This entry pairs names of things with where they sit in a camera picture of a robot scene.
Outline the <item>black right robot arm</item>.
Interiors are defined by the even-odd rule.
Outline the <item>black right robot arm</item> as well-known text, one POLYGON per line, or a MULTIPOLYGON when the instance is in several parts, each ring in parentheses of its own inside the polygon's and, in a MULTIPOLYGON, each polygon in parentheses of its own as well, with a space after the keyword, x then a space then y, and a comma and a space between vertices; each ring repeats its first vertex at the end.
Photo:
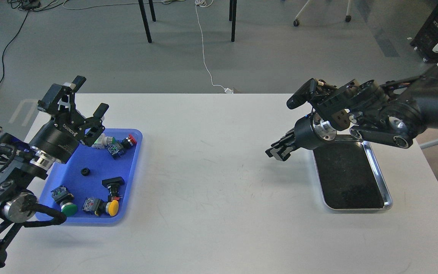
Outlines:
POLYGON ((336 140, 362 140, 409 148, 427 128, 438 129, 438 66, 422 75, 377 84, 351 80, 334 86, 311 78, 286 102, 312 110, 266 150, 285 161, 299 148, 315 150, 336 140))

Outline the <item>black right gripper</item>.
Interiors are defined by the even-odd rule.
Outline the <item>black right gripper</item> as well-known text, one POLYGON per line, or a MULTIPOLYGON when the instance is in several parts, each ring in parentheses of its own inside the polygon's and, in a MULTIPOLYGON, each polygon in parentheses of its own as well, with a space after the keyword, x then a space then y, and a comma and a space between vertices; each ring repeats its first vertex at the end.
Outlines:
POLYGON ((293 151, 299 148, 315 150, 318 147, 334 141, 337 130, 334 129, 329 121, 324 121, 320 116, 304 116, 297 120, 294 128, 271 145, 265 153, 270 158, 286 161, 293 151))

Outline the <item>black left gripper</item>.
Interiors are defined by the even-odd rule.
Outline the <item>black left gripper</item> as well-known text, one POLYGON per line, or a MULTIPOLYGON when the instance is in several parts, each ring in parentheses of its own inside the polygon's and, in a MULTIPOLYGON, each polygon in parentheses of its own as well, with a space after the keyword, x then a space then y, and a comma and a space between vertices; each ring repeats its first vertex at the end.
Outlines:
POLYGON ((104 132, 103 117, 108 104, 99 104, 92 117, 84 118, 76 109, 75 93, 86 78, 76 76, 72 83, 53 84, 38 101, 38 111, 51 119, 31 139, 29 145, 67 163, 79 145, 91 147, 104 132))

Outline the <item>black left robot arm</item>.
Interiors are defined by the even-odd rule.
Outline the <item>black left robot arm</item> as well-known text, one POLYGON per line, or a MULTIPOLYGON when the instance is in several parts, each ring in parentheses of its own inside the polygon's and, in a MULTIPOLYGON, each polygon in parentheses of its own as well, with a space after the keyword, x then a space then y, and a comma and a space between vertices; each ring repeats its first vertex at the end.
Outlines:
POLYGON ((36 177, 46 179, 54 163, 67 163, 80 144, 90 147, 104 132, 102 118, 108 104, 100 104, 88 118, 76 109, 75 94, 85 81, 77 76, 71 83, 50 87, 38 101, 38 110, 51 118, 29 143, 2 135, 0 129, 0 154, 8 156, 0 168, 0 268, 5 266, 7 247, 22 227, 66 222, 64 213, 39 204, 28 186, 36 177))

